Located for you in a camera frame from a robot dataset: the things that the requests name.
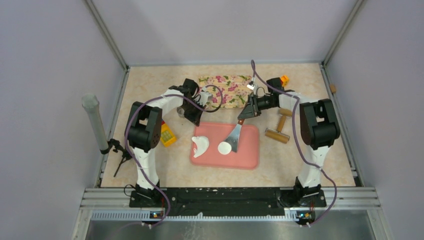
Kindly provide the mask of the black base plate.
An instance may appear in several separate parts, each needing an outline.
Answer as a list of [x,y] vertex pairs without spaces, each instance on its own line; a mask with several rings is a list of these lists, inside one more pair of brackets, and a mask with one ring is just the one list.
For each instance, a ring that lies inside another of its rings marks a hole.
[[202,214],[205,217],[283,216],[286,208],[321,208],[323,191],[299,198],[289,187],[169,187],[161,191],[132,191],[131,208],[158,208],[168,218]]

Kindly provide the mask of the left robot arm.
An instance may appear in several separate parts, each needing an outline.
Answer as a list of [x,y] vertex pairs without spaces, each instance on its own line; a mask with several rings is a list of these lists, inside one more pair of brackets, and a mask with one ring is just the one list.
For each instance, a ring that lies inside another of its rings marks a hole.
[[182,85],[173,85],[160,96],[132,104],[124,140],[137,165],[134,194],[140,196],[147,206],[156,206],[161,198],[155,150],[161,140],[163,116],[180,110],[185,119],[199,126],[210,96],[205,88],[187,78]]

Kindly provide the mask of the wooden rolling pin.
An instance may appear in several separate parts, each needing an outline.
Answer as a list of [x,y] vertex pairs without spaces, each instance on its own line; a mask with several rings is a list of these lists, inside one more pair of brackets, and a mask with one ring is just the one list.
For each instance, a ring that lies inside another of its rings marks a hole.
[[275,141],[278,141],[280,143],[287,144],[290,140],[290,136],[283,133],[282,130],[285,126],[287,118],[291,118],[293,113],[289,109],[280,108],[278,110],[278,114],[280,115],[280,118],[276,128],[275,129],[267,128],[265,130],[265,136]]

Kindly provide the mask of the grey cylinder post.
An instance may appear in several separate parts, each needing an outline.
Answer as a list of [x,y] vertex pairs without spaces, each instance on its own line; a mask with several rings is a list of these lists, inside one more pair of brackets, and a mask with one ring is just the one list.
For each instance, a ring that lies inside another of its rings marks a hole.
[[105,155],[109,152],[110,147],[100,115],[100,102],[93,93],[85,94],[81,100],[82,107],[89,118],[100,153]]

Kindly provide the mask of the small wooden wall knob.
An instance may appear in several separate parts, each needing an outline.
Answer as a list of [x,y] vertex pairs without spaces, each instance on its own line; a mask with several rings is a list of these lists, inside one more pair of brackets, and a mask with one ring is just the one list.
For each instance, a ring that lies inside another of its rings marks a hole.
[[337,92],[336,86],[332,83],[329,85],[329,89],[330,89],[331,94],[335,94]]

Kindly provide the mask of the yellow multicolour toy block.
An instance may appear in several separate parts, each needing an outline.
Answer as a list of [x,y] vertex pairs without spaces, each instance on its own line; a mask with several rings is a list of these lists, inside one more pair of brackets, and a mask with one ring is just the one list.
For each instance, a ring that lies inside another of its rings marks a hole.
[[164,147],[169,147],[177,141],[177,137],[164,120],[161,122],[160,141]]

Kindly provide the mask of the small black tripod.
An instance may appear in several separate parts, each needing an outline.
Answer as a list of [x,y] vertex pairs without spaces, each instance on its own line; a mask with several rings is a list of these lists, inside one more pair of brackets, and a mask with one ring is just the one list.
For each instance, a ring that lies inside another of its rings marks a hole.
[[124,164],[125,162],[129,161],[132,159],[130,153],[128,152],[128,150],[121,145],[119,140],[116,140],[114,138],[111,138],[108,142],[108,148],[106,149],[106,153],[108,154],[110,151],[113,151],[114,153],[120,153],[121,154],[121,159],[120,162],[114,172],[113,177],[115,178],[122,166],[122,164]]

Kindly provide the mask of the round white dumpling wrapper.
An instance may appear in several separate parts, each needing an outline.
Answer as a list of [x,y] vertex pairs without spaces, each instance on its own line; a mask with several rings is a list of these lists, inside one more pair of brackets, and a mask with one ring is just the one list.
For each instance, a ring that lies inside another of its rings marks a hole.
[[217,149],[220,154],[228,155],[232,151],[232,146],[228,142],[222,141],[219,143]]

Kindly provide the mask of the floral yellow tray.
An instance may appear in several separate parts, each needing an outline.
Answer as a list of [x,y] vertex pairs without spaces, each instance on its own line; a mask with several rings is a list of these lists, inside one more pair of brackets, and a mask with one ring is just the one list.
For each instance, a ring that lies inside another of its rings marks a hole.
[[221,93],[223,93],[223,100],[221,108],[223,109],[239,109],[245,106],[248,95],[252,92],[248,88],[251,82],[250,75],[215,75],[215,76],[201,76],[198,79],[198,85],[204,87],[207,85],[214,85],[207,88],[207,91],[212,94],[212,97],[206,103],[207,110],[214,110],[221,103]]

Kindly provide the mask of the pink plastic tray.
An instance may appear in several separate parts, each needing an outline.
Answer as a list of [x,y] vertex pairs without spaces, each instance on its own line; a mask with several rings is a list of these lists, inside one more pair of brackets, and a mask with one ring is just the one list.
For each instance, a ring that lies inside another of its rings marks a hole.
[[218,145],[230,134],[235,124],[202,122],[194,128],[194,137],[206,137],[209,147],[202,155],[195,157],[196,143],[192,143],[190,161],[197,166],[252,170],[259,162],[259,130],[247,124],[241,128],[237,152],[221,154]]

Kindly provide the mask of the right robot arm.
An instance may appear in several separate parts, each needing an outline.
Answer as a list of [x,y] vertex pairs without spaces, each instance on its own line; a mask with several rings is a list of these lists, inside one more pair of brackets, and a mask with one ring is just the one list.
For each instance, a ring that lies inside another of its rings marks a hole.
[[283,79],[275,77],[265,82],[268,93],[257,96],[251,93],[238,115],[239,123],[245,119],[258,117],[263,110],[279,108],[299,114],[300,135],[308,153],[300,153],[303,166],[295,178],[293,189],[284,191],[280,204],[284,207],[325,207],[321,178],[327,177],[323,171],[324,162],[330,148],[340,137],[340,126],[330,99],[311,101],[301,98],[292,90],[285,90]]

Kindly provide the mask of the white dough ball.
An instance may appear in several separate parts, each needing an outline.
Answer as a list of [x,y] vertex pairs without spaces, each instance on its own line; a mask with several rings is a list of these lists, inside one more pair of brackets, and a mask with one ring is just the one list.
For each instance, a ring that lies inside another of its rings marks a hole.
[[206,136],[193,136],[191,140],[195,144],[195,147],[193,148],[194,158],[198,158],[203,155],[210,146],[209,139]]

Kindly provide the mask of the red orange toy block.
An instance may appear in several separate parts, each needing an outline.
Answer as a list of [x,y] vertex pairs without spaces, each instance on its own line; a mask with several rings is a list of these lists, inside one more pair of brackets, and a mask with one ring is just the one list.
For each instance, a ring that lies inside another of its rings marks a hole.
[[280,77],[280,82],[281,85],[285,88],[289,84],[290,78],[287,75],[283,75]]

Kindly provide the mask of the metal scraper wooden handle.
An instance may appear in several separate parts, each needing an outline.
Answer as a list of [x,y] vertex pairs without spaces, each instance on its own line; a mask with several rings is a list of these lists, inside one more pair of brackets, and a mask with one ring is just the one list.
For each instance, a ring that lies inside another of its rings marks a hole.
[[244,119],[238,120],[233,130],[224,140],[224,142],[230,145],[232,152],[236,153],[238,151],[239,139],[240,139],[240,134],[241,134],[244,121],[245,121]]

